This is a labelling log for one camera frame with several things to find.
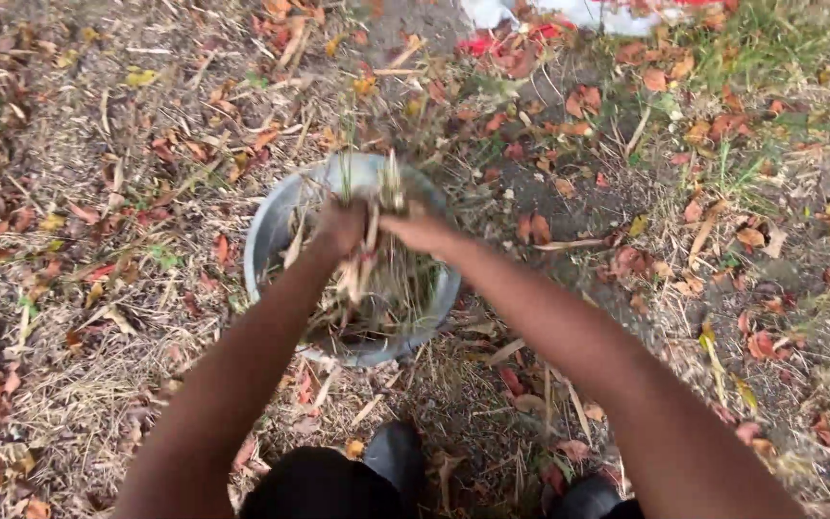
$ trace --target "dark skin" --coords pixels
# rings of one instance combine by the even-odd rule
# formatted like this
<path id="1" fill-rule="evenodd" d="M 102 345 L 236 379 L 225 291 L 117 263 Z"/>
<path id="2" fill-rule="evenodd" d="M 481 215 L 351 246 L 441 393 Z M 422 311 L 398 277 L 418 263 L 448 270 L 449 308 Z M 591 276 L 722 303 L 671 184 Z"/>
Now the dark skin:
<path id="1" fill-rule="evenodd" d="M 363 206 L 327 210 L 294 265 L 188 373 L 130 467 L 115 516 L 233 517 L 232 459 L 331 272 L 363 236 Z M 601 404 L 646 517 L 802 516 L 751 449 L 606 313 L 432 216 L 385 216 L 380 226 L 459 270 L 528 347 Z"/>

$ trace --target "ground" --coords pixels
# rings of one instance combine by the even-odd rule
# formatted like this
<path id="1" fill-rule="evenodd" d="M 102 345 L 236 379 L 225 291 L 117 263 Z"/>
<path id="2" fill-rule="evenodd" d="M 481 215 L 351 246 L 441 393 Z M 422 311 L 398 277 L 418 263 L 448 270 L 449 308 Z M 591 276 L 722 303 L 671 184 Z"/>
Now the ground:
<path id="1" fill-rule="evenodd" d="M 110 514 L 249 304 L 260 197 L 351 145 L 611 313 L 830 517 L 830 1 L 642 40 L 518 16 L 490 48 L 445 0 L 0 0 L 0 515 Z M 424 513 L 527 516 L 596 470 L 635 492 L 596 403 L 525 347 L 490 365 L 518 338 L 464 286 L 414 357 L 294 358 L 233 504 L 291 448 L 353 457 L 392 418 L 432 457 Z"/>

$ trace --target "silver bucket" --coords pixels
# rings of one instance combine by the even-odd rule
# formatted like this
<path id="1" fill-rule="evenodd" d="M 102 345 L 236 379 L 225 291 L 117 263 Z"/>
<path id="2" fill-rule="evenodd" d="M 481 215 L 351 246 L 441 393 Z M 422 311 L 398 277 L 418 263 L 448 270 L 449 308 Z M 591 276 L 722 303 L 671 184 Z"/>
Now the silver bucket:
<path id="1" fill-rule="evenodd" d="M 252 226 L 245 241 L 244 267 L 245 285 L 248 295 L 254 303 L 261 298 L 258 289 L 264 276 L 265 267 L 274 264 L 277 254 L 287 248 L 291 241 L 289 222 L 293 209 L 303 199 L 313 195 L 313 188 L 304 180 L 304 176 L 340 193 L 342 186 L 341 161 L 345 163 L 345 174 L 351 183 L 351 192 L 378 184 L 379 173 L 386 164 L 386 157 L 362 153 L 333 154 L 325 164 L 316 166 L 307 173 L 293 173 L 285 177 L 262 200 L 252 219 Z M 421 172 L 400 164 L 400 174 L 405 181 L 421 191 L 421 196 L 438 212 L 444 213 L 444 193 L 438 190 Z M 456 300 L 460 287 L 460 274 L 447 267 L 437 269 L 433 297 L 425 317 L 414 324 L 408 334 L 390 337 L 380 341 L 363 341 L 357 344 L 344 344 L 340 354 L 327 353 L 335 351 L 333 345 L 319 344 L 298 345 L 297 352 L 320 360 L 334 358 L 344 366 L 374 366 L 386 360 L 402 357 L 411 353 L 419 345 L 434 337 L 440 325 Z"/>

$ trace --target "black shoe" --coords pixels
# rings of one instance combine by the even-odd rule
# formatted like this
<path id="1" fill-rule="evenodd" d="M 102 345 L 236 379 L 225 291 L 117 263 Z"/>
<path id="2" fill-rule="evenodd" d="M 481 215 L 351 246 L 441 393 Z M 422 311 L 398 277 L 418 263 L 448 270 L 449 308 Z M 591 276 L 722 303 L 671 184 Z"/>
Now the black shoe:
<path id="1" fill-rule="evenodd" d="M 389 480 L 405 509 L 414 513 L 426 484 L 426 464 L 421 438 L 411 424 L 392 421 L 380 426 L 363 454 L 363 465 Z"/>
<path id="2" fill-rule="evenodd" d="M 549 519 L 600 519 L 623 502 L 616 487 L 601 476 L 589 476 L 573 484 L 549 510 Z"/>

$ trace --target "hand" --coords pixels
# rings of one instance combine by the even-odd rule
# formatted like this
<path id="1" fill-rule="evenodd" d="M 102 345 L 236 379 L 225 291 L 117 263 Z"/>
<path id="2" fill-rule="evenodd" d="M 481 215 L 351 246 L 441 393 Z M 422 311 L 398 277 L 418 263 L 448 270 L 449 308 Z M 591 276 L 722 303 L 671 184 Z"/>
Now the hand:
<path id="1" fill-rule="evenodd" d="M 429 214 L 424 206 L 410 202 L 409 217 L 381 215 L 380 228 L 402 240 L 406 247 L 431 254 L 441 261 L 459 237 L 447 222 Z"/>
<path id="2" fill-rule="evenodd" d="M 343 258 L 361 244 L 366 222 L 366 201 L 355 198 L 344 206 L 338 199 L 328 197 L 319 213 L 315 239 L 328 242 L 329 247 Z"/>

